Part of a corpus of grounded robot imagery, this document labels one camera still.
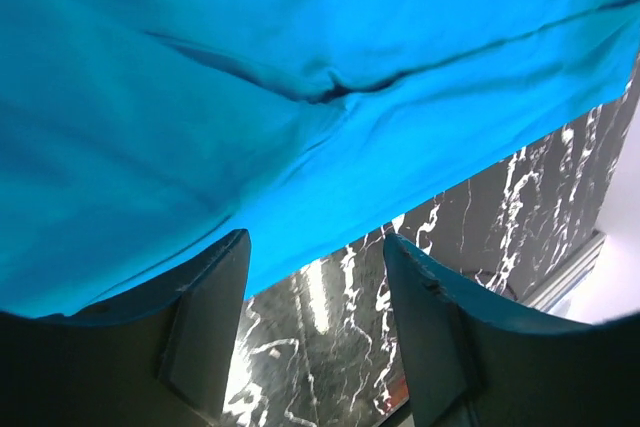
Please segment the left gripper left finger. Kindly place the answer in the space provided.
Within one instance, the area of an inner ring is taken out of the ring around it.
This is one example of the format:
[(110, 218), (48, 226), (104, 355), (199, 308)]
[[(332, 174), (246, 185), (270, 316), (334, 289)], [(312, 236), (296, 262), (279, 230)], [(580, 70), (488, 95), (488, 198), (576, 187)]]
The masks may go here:
[(5, 426), (210, 426), (221, 415), (251, 252), (235, 230), (77, 314), (1, 317)]

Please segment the blue t-shirt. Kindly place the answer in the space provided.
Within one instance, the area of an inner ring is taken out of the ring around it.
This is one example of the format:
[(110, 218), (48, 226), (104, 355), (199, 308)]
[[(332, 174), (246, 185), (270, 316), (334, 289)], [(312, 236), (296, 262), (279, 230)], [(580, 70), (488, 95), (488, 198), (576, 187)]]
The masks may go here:
[(234, 229), (248, 290), (625, 90), (639, 0), (1, 0), (1, 308)]

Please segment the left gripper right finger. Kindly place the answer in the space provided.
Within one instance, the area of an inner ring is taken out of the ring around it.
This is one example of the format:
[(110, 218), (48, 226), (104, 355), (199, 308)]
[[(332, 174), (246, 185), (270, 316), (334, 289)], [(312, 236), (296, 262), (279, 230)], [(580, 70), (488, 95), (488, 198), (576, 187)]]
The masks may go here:
[(504, 298), (391, 234), (383, 247), (418, 426), (635, 426), (639, 318), (570, 321)]

